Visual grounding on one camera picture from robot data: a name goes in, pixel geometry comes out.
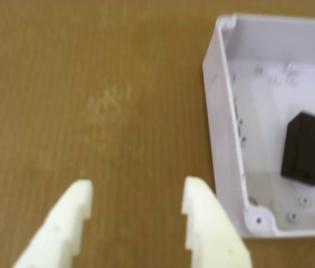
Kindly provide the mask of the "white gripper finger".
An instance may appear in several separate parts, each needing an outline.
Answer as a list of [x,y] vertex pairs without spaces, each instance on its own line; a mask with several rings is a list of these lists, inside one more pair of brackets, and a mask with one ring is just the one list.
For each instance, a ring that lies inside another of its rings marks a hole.
[[208,184],[184,182],[182,214],[187,216],[185,248],[191,267],[252,267],[250,253]]
[[72,183],[52,207],[14,267],[72,267],[80,254],[84,221],[91,218],[93,183]]

